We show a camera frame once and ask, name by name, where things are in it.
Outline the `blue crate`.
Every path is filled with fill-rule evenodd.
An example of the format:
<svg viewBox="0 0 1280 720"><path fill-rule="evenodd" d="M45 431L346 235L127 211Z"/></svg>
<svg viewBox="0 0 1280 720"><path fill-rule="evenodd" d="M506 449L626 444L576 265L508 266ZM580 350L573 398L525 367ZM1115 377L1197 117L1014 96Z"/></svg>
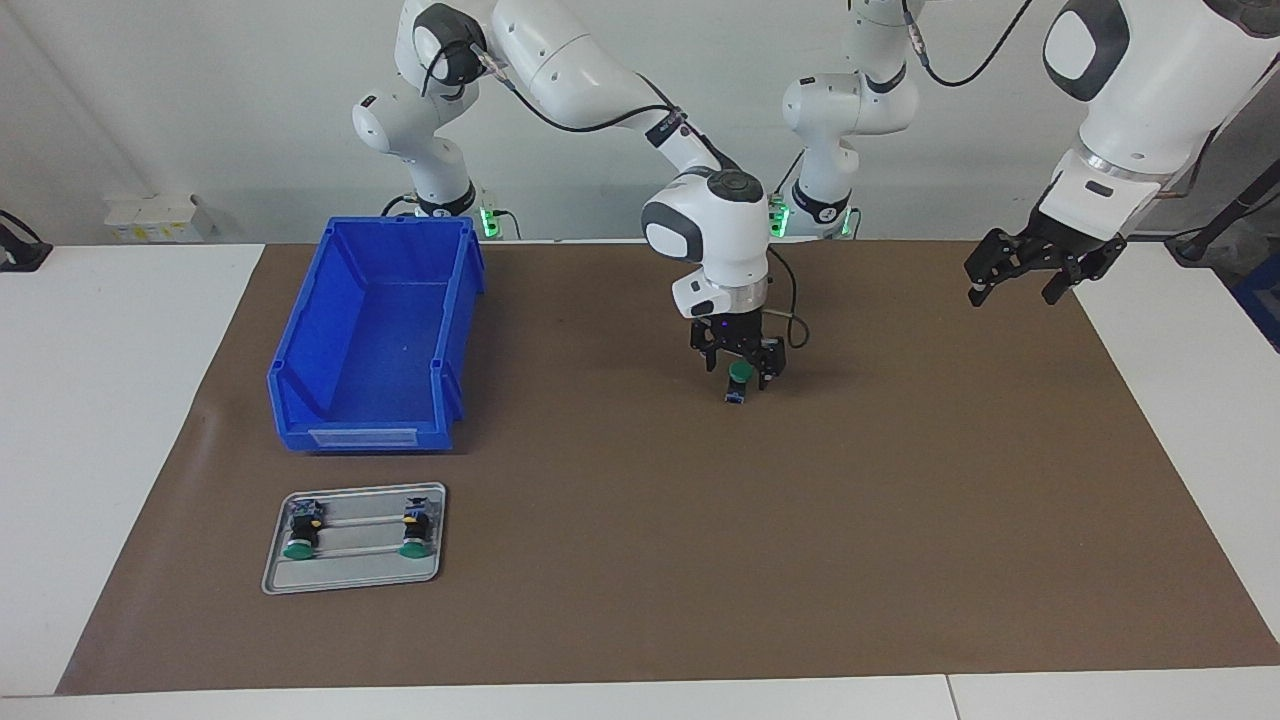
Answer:
<svg viewBox="0 0 1280 720"><path fill-rule="evenodd" d="M1280 354L1280 251L1236 282L1230 292L1260 333Z"/></svg>

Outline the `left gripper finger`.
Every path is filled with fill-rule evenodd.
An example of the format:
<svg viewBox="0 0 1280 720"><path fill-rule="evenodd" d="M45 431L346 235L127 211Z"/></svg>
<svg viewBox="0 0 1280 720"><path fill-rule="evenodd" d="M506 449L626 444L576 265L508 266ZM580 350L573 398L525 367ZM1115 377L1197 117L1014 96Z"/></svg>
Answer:
<svg viewBox="0 0 1280 720"><path fill-rule="evenodd" d="M1038 269L1042 261L1042 242L993 228L965 260L970 305L980 307L997 284Z"/></svg>
<svg viewBox="0 0 1280 720"><path fill-rule="evenodd" d="M1087 281L1103 278L1128 246L1124 236L1115 236L1088 252L1068 252L1052 249L1047 256L1053 277L1041 291L1050 306L1056 305L1070 290Z"/></svg>

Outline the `grey metal tray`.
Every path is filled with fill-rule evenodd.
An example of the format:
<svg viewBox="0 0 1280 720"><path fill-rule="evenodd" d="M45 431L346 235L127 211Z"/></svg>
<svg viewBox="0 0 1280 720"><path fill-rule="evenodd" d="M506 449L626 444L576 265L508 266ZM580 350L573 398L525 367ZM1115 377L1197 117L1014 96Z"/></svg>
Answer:
<svg viewBox="0 0 1280 720"><path fill-rule="evenodd" d="M411 497L430 498L435 553L426 559L398 555L402 514ZM325 511L315 556L294 561L282 550L288 537L289 501L315 498ZM294 492L282 501L262 571L265 594L298 594L430 582L443 564L448 489L439 482L348 489Z"/></svg>

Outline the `black clamp mount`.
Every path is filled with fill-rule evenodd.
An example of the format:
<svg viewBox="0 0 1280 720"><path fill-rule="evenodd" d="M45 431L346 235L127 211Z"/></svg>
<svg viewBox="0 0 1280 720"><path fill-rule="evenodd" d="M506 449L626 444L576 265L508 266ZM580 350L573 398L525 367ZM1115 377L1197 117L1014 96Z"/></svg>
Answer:
<svg viewBox="0 0 1280 720"><path fill-rule="evenodd" d="M52 250L19 217L0 209L0 273L36 272Z"/></svg>

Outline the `brown table mat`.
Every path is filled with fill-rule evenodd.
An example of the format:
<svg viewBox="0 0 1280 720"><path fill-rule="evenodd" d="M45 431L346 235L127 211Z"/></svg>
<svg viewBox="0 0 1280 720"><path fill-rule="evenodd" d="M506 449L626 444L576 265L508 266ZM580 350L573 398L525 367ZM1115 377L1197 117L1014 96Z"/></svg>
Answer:
<svg viewBox="0 0 1280 720"><path fill-rule="evenodd" d="M1280 666L1083 293L955 242L785 256L813 341L724 401L639 245L484 250L449 454L317 456L262 252L60 694ZM285 496L439 482L430 582L265 594Z"/></svg>

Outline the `blue plastic storage bin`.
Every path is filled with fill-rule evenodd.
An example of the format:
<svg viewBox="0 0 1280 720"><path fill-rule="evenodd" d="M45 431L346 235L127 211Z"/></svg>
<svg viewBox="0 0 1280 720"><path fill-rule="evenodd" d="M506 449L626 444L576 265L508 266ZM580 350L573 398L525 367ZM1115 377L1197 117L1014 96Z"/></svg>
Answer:
<svg viewBox="0 0 1280 720"><path fill-rule="evenodd" d="M298 454L449 451L485 263L467 217L334 217L268 370Z"/></svg>

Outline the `black tripod stand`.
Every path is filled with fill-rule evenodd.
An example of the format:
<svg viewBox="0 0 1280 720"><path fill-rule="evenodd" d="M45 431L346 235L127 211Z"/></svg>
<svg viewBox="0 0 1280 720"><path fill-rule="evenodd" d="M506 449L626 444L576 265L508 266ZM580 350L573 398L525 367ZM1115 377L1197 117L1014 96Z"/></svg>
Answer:
<svg viewBox="0 0 1280 720"><path fill-rule="evenodd" d="M1210 246L1238 222L1280 200L1280 158L1276 158L1238 196L1204 225L1180 231L1164 241L1165 249L1184 266L1204 259Z"/></svg>

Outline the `white cardboard box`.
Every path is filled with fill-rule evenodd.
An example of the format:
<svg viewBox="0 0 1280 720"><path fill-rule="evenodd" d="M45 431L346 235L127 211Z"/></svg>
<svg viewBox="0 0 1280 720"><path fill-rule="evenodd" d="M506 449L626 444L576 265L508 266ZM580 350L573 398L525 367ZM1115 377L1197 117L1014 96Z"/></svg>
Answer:
<svg viewBox="0 0 1280 720"><path fill-rule="evenodd" d="M214 219L192 193L109 200L102 225L122 243L206 243L218 236Z"/></svg>

